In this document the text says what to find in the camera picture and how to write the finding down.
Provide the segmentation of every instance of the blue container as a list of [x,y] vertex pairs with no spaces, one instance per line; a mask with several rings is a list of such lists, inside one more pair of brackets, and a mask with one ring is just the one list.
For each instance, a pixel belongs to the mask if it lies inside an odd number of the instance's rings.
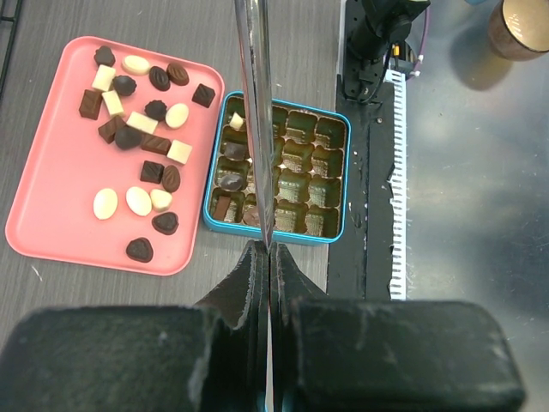
[[[216,232],[261,238],[259,227],[247,226],[242,222],[244,212],[255,205],[255,195],[250,190],[253,187],[253,176],[250,175],[253,171],[249,154],[246,153],[244,157],[248,159],[244,161],[224,156],[228,142],[233,147],[234,143],[242,143],[240,148],[246,143],[245,128],[233,130],[228,126],[235,112],[244,117],[243,97],[242,92],[232,92],[223,101],[203,214],[206,225]],[[275,230],[274,240],[301,245],[335,242],[343,233],[347,209],[347,170],[351,147],[349,121],[335,112],[273,100],[273,126],[275,164],[280,165],[274,170],[278,183],[276,187],[279,188],[275,190],[279,193],[276,197],[275,227],[288,230]],[[241,175],[247,181],[247,189],[227,192],[218,187],[217,179],[226,171]],[[231,208],[225,221],[212,217],[219,196],[231,197]]]

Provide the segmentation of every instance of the blue object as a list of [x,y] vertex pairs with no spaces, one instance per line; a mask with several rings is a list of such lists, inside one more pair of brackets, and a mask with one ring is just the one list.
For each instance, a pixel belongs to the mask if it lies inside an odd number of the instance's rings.
[[[242,92],[231,92],[223,100],[223,106],[220,111],[220,118],[217,125],[217,134],[215,137],[214,152],[212,155],[212,161],[210,163],[208,185],[206,187],[206,196],[204,197],[204,204],[202,206],[204,222],[206,223],[206,226],[208,226],[211,230],[214,230],[215,232],[237,234],[240,236],[248,236],[251,238],[261,238],[261,230],[259,229],[259,227],[251,227],[251,226],[246,226],[238,223],[229,223],[225,221],[216,221],[212,218],[212,216],[209,213],[209,205],[212,197],[212,185],[214,184],[214,178],[215,178],[215,167],[217,164],[217,157],[218,157],[218,153],[220,151],[220,145],[221,145],[221,132],[223,129],[224,119],[226,118],[227,102],[232,97],[243,98],[244,94]],[[284,106],[290,110],[291,109],[306,110],[315,114],[326,116],[328,118],[337,118],[343,121],[347,126],[347,135],[346,135],[347,139],[345,142],[345,146],[343,148],[345,158],[343,160],[343,163],[344,163],[343,174],[341,175],[341,203],[340,203],[341,207],[340,207],[340,225],[339,225],[338,234],[334,238],[323,238],[323,237],[311,236],[309,234],[282,232],[280,230],[275,230],[273,234],[273,239],[279,242],[297,243],[301,245],[324,245],[328,243],[333,243],[341,237],[341,234],[343,233],[343,230],[345,228],[345,214],[347,210],[347,171],[348,171],[348,164],[349,164],[349,157],[350,157],[349,150],[351,148],[351,144],[350,144],[351,143],[351,124],[349,123],[349,121],[345,116],[342,116],[339,113],[327,112],[322,109],[298,105],[296,103],[291,103],[285,100],[273,99],[273,104]]]

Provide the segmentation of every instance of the tray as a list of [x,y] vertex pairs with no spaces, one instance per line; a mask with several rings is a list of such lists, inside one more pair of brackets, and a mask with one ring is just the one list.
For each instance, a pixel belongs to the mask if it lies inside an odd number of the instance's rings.
[[[172,236],[153,229],[154,212],[147,217],[131,212],[125,192],[134,185],[146,191],[161,189],[160,185],[139,180],[145,160],[165,166],[175,163],[140,148],[123,152],[114,143],[106,144],[97,131],[109,119],[104,105],[96,121],[81,118],[78,112],[83,91],[91,88],[97,70],[94,53],[101,45],[112,48],[117,74],[127,74],[121,62],[130,54],[164,68],[170,62],[179,62],[189,73],[188,85],[172,84],[167,92],[155,89],[148,76],[129,75],[136,80],[137,90],[130,97],[121,98],[124,119],[132,111],[143,113],[144,106],[156,99],[163,100],[168,107],[183,102],[190,109],[183,127],[170,130],[160,123],[154,133],[193,147],[187,164],[177,165],[181,186],[173,193],[170,211],[178,214],[179,228]],[[191,102],[199,83],[215,91],[210,108]],[[6,238],[11,247],[31,257],[150,275],[179,272],[190,261],[195,243],[224,88],[220,74],[202,64],[95,37],[72,40],[57,67],[6,224]],[[93,213],[93,202],[95,194],[105,187],[118,194],[118,209],[111,219],[99,221]],[[154,248],[154,258],[148,264],[130,260],[125,254],[128,243],[139,237],[148,238]]]
[[[235,112],[244,117],[242,92],[229,94],[220,114],[204,220],[215,231],[259,237],[258,227],[243,222],[244,213],[256,206],[250,151],[243,161],[225,156],[228,142],[248,141],[245,127],[229,126]],[[274,239],[305,245],[335,242],[344,229],[351,125],[338,113],[273,100],[273,133]],[[241,176],[244,189],[221,189],[219,180],[227,174]],[[213,218],[219,196],[231,198],[224,221]]]

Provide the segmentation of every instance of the gray wood grain surface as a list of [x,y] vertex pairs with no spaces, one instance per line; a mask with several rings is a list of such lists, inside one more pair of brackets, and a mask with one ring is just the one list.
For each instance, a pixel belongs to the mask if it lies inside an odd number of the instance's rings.
[[[274,97],[333,109],[339,2],[277,0],[269,7]],[[233,14],[232,0],[25,0],[0,106],[3,226],[70,40],[95,35],[208,64],[223,75],[228,92],[241,88]],[[23,316],[44,306],[194,303],[237,262],[246,240],[209,232],[201,222],[190,264],[160,278],[23,257],[2,237],[0,347]],[[328,248],[291,250],[304,273],[325,289]]]

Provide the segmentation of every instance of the dark chocolate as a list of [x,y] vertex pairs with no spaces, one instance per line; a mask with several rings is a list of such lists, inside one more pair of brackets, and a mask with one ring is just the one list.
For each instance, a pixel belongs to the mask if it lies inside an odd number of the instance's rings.
[[147,238],[133,239],[126,247],[126,255],[132,260],[147,264],[153,260],[153,246]]
[[98,132],[101,137],[103,137],[103,140],[105,140],[108,144],[111,144],[114,142],[114,135],[116,132],[120,129],[122,129],[126,125],[126,122],[120,117],[115,116],[102,126],[98,128]]
[[220,179],[218,186],[224,191],[240,191],[244,186],[244,178],[239,174],[226,174]]
[[151,67],[151,70],[148,72],[148,79],[151,81],[151,84],[161,92],[165,92],[170,89],[170,78],[161,67]]
[[226,212],[231,205],[231,198],[227,196],[219,196],[215,205],[214,215],[212,216],[217,221],[224,221]]
[[141,169],[141,182],[160,183],[162,181],[162,173],[164,166],[153,161],[144,161]]
[[168,78],[178,86],[186,86],[189,84],[189,74],[181,64],[168,64],[166,73],[168,74]]
[[133,127],[124,126],[114,134],[114,142],[122,150],[136,148],[141,144],[143,134]]
[[153,227],[163,234],[174,234],[179,227],[178,216],[173,212],[165,212],[153,218]]
[[145,106],[145,114],[154,120],[161,122],[166,118],[168,108],[162,100],[152,100]]
[[168,154],[171,146],[172,141],[170,139],[149,135],[148,133],[143,136],[143,141],[141,142],[141,148],[143,150],[164,156]]
[[248,226],[259,226],[259,210],[257,206],[245,211],[242,221]]
[[82,102],[80,103],[80,115],[83,118],[91,118],[92,120],[97,120],[100,116],[101,110],[101,92],[96,90],[84,90],[84,95],[82,96]]
[[99,49],[95,51],[94,60],[98,66],[104,64],[105,66],[111,66],[111,67],[117,61],[117,59],[114,57],[114,54],[112,54],[111,48],[107,47],[106,45],[101,46]]
[[200,106],[210,107],[212,100],[215,97],[215,91],[208,86],[200,83],[196,88],[195,93],[192,96],[192,101],[199,104]]
[[181,185],[181,176],[179,175],[179,170],[174,166],[170,165],[164,169],[164,175],[162,176],[162,186],[164,190],[173,193]]
[[227,142],[223,154],[232,161],[243,161],[246,158],[247,150],[248,148],[243,144]]
[[131,96],[137,88],[137,83],[129,76],[116,76],[112,80],[112,87],[119,96]]

